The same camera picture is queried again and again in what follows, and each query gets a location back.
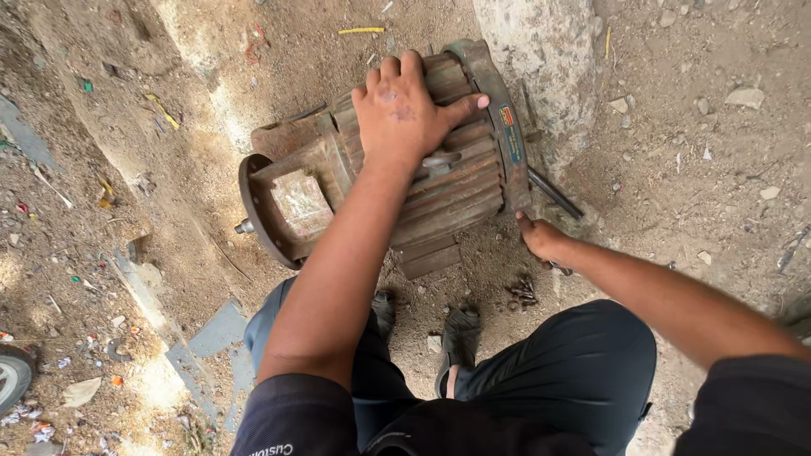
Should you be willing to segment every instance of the forearm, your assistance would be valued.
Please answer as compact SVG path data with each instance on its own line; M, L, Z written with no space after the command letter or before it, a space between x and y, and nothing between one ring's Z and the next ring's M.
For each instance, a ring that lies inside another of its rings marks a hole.
M367 163L316 244L268 338L257 382L309 373L350 387L388 240L413 170Z
M566 243L567 266L622 303L704 368L758 354L811 359L811 351L766 318L683 274L589 243Z

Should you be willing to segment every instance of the tire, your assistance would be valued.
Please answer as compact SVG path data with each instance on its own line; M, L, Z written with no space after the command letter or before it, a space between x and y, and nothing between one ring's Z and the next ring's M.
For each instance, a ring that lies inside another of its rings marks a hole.
M17 403L31 386L34 359L25 350L0 344L0 415Z

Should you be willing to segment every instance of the black sleeve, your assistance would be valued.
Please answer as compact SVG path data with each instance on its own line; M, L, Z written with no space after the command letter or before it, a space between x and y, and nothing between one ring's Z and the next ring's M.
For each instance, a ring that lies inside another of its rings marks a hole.
M248 397L232 456L358 455L352 397L334 381L287 374Z
M811 454L811 363L777 355L723 359L698 391L674 456Z

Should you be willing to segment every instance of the hand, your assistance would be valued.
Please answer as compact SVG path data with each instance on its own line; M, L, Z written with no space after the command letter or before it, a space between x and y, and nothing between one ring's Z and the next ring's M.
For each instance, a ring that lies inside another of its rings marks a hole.
M482 93L450 106L434 104L425 87L423 58L417 51L388 56L366 75L366 87L352 90L365 164L386 162L414 172L420 161L464 118L490 103Z
M533 255L541 260L551 260L558 265L566 266L562 256L562 247L573 241L545 220L530 220L523 211L515 213L521 237Z

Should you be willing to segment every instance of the motor label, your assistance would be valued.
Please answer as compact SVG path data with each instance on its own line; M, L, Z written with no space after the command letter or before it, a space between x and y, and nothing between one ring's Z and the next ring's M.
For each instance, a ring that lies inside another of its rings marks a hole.
M509 156L513 160L513 163L518 163L523 159L523 152L521 151L521 144L518 142L518 135L515 131L513 113L509 110L509 106L503 105L499 108L499 114L501 114L501 122L504 124L504 136L507 138Z

